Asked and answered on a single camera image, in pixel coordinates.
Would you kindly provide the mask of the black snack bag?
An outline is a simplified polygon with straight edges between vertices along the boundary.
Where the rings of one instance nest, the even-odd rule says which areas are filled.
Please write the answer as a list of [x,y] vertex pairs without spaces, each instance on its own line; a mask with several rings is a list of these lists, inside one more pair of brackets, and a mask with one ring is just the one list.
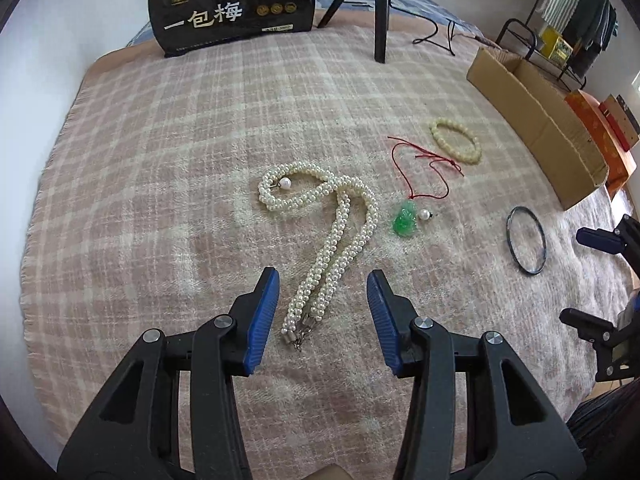
[[314,0],[148,0],[149,18],[165,55],[274,32],[308,32]]

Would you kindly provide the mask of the cardboard box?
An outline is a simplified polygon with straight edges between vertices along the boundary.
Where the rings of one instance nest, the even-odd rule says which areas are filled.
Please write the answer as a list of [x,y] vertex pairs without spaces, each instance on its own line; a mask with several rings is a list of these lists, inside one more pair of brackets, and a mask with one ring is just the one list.
[[569,210],[605,184],[608,165],[585,125],[538,67],[480,48],[466,79],[518,134]]

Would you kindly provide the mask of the black clothes rack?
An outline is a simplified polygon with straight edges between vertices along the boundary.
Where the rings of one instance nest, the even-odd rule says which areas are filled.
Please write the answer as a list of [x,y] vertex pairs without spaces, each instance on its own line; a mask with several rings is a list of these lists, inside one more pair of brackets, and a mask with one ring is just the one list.
[[[565,65],[556,65],[540,53],[540,35],[547,26],[573,48]],[[512,37],[526,49],[523,58],[553,77],[559,87],[582,90],[587,85],[588,70],[619,33],[618,13],[611,0],[535,0],[524,21],[509,18],[503,23],[496,43]]]

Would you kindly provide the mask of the orange box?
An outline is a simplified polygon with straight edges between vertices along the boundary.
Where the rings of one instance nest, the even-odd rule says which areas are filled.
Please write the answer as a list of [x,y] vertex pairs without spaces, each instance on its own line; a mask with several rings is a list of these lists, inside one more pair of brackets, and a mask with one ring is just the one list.
[[637,169],[634,156],[631,155],[631,151],[624,150],[623,144],[616,136],[616,129],[608,120],[612,115],[604,114],[603,103],[582,90],[570,92],[565,101],[586,127],[608,166],[606,190],[612,200]]

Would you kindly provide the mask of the single white pearl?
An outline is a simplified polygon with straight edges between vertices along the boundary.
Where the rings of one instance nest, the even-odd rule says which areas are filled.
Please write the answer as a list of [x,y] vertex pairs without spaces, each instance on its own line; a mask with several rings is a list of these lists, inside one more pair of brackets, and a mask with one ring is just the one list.
[[421,209],[418,212],[418,217],[421,221],[427,222],[428,220],[432,220],[437,217],[436,212],[429,211],[428,209]]

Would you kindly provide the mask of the stacked books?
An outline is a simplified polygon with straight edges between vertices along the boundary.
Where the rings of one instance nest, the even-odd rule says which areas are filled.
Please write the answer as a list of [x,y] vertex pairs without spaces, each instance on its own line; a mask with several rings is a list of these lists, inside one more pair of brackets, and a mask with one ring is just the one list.
[[620,146],[629,152],[639,142],[639,123],[621,96],[610,94],[599,110],[612,128]]

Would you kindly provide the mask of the yellow crate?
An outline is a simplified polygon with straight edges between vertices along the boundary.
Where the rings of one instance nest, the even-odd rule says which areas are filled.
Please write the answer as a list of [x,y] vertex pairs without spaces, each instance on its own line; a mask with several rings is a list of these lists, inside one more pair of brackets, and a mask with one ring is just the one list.
[[573,48],[551,26],[547,26],[540,35],[542,47],[541,55],[547,60],[562,66],[567,63],[573,53]]

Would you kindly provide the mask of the dark blue bangle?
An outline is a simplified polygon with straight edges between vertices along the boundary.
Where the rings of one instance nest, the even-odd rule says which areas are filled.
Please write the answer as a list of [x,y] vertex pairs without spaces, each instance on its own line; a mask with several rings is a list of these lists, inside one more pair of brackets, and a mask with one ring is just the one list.
[[544,270],[548,259],[546,232],[526,206],[515,206],[506,216],[506,247],[521,273],[537,276]]

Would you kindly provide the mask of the plaid pink blanket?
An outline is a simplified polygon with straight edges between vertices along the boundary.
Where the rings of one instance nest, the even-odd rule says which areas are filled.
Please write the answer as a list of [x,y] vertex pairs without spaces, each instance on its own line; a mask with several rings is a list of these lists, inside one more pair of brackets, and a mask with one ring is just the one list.
[[[393,27],[385,63],[373,32],[333,24],[165,58],[122,50],[88,71],[40,180],[22,263],[28,362],[55,439],[144,330],[194,330],[251,290],[265,266],[287,304],[329,234],[333,197],[288,214],[258,200],[270,169],[308,160],[357,177],[380,221],[299,349],[272,332],[262,365],[235,384],[258,479],[337,463],[358,479],[393,474],[410,382],[386,367],[367,305],[381,269],[447,330],[498,330],[562,416],[590,393],[589,344],[560,322],[574,307],[615,318],[626,262],[582,247],[613,225],[597,190],[561,207],[518,135],[466,79],[478,45],[451,52]],[[506,216],[546,232],[537,276],[514,264]],[[428,209],[437,217],[421,221]]]

